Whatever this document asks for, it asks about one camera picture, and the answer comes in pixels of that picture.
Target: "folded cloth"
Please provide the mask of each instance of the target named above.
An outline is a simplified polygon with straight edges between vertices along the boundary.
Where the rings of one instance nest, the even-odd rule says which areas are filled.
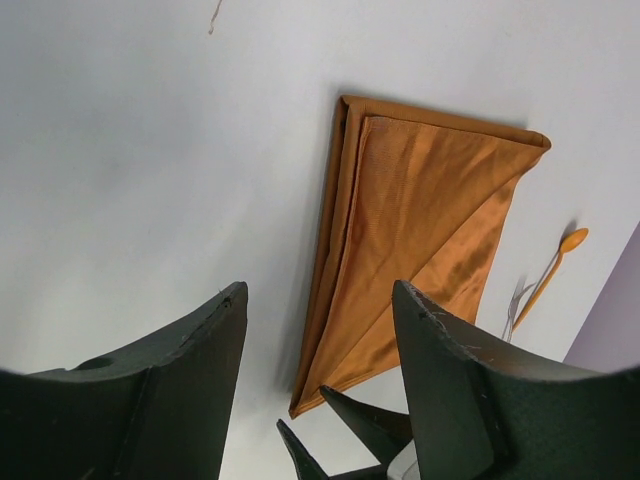
[[[410,281],[470,323],[540,133],[344,96],[333,128],[302,353],[289,413],[399,365],[391,290]]]

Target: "white surface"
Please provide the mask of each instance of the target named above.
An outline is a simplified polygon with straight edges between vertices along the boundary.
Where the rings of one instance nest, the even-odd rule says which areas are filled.
[[[0,364],[72,367],[246,280],[222,478],[294,478],[274,423],[341,92],[551,138],[516,192],[479,324],[502,331],[518,278],[544,270],[575,219],[588,241],[514,338],[562,359],[640,217],[640,4],[225,0],[208,36],[215,3],[0,6]],[[357,394],[402,405],[394,382]],[[293,427],[330,472],[372,461],[324,408]]]

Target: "spoon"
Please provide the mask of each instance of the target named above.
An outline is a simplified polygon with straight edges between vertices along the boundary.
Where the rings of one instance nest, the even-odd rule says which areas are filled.
[[[538,298],[540,298],[540,295],[542,295],[542,292],[544,292],[544,289],[547,288],[547,285],[549,285],[551,278],[555,275],[556,271],[560,267],[560,264],[562,263],[562,258],[564,257],[564,255],[578,248],[578,246],[582,242],[584,242],[584,239],[587,238],[587,235],[589,235],[589,229],[580,228],[575,232],[570,233],[569,235],[567,235],[562,239],[562,242],[560,242],[560,247],[558,248],[558,256],[556,258],[556,263],[553,265],[553,268],[549,272],[549,275],[545,277],[545,279],[540,284],[540,287],[534,292],[534,294],[531,296],[527,304],[524,306],[524,308],[522,309],[522,312],[520,312],[520,315],[518,315],[518,319],[513,324],[514,330],[518,328],[518,325],[522,323],[522,320],[524,320],[524,317],[531,311],[531,309],[533,308],[533,305],[538,301]]]

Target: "fabric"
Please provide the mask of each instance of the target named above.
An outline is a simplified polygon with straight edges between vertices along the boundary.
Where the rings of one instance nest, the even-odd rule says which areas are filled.
[[[515,186],[539,133],[417,107],[338,102],[311,295],[290,406],[399,365],[391,291],[408,280],[475,322]]]

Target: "brown cloth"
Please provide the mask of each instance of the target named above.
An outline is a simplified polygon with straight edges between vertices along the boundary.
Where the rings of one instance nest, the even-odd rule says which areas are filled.
[[[289,413],[399,365],[391,290],[410,281],[475,322],[515,186],[539,133],[353,96],[338,103]]]

